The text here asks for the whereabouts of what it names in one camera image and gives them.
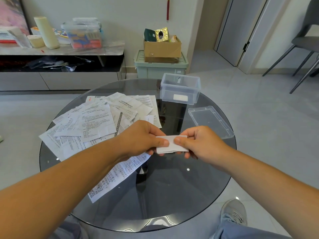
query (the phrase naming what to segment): gray chair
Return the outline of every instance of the gray chair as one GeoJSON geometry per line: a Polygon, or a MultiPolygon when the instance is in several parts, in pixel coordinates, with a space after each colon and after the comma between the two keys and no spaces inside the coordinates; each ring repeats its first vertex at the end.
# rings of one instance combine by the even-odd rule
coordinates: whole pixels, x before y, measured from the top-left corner
{"type": "MultiPolygon", "coordinates": [[[[314,52],[319,52],[319,37],[305,37],[308,33],[312,25],[319,25],[319,0],[311,0],[306,12],[305,19],[302,24],[301,31],[297,34],[297,36],[291,41],[293,46],[284,53],[283,56],[280,57],[264,74],[265,76],[269,71],[271,71],[283,58],[287,56],[294,48],[303,48],[310,51],[309,55],[305,58],[305,60],[301,63],[299,68],[293,74],[295,76],[297,72],[302,68],[302,66],[309,60],[309,58],[313,55],[314,52]]],[[[316,62],[310,68],[310,70],[302,77],[299,82],[295,85],[295,87],[291,90],[290,94],[292,94],[298,86],[314,71],[314,69],[319,64],[319,58],[317,57],[316,62]]]]}

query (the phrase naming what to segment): light green plastic storage bin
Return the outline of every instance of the light green plastic storage bin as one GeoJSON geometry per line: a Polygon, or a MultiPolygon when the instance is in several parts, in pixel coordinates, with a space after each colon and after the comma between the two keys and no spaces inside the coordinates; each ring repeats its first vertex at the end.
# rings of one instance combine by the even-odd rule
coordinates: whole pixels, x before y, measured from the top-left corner
{"type": "Polygon", "coordinates": [[[144,50],[139,50],[135,55],[134,64],[138,78],[162,79],[164,73],[184,75],[188,68],[188,61],[183,53],[178,63],[148,63],[144,61],[144,50]]]}

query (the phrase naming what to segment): door hinge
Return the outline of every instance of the door hinge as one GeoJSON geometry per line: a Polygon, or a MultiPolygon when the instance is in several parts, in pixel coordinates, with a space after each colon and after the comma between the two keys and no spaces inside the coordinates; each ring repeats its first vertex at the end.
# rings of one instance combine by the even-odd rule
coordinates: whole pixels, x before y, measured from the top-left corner
{"type": "Polygon", "coordinates": [[[244,52],[247,51],[249,44],[250,44],[250,42],[248,41],[248,43],[246,43],[246,44],[244,45],[244,48],[242,49],[244,52]]]}

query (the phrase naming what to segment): painting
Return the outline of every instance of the painting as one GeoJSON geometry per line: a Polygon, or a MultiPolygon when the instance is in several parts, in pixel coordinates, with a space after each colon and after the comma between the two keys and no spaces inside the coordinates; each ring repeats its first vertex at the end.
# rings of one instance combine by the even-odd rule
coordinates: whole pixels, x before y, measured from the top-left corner
{"type": "Polygon", "coordinates": [[[0,26],[16,26],[30,34],[21,0],[0,0],[0,26]]]}

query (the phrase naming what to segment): hand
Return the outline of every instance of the hand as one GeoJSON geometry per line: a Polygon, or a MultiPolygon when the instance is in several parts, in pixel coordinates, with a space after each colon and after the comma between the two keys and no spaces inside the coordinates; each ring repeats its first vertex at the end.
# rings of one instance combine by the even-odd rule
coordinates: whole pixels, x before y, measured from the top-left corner
{"type": "Polygon", "coordinates": [[[185,158],[190,156],[195,159],[200,158],[218,167],[222,164],[222,160],[234,151],[207,126],[186,129],[181,135],[187,135],[188,138],[176,137],[174,143],[190,150],[185,153],[185,158]]]}
{"type": "Polygon", "coordinates": [[[169,141],[156,136],[166,136],[159,128],[147,121],[136,121],[116,136],[120,140],[122,156],[126,159],[144,152],[153,155],[156,147],[168,147],[169,141]]]}

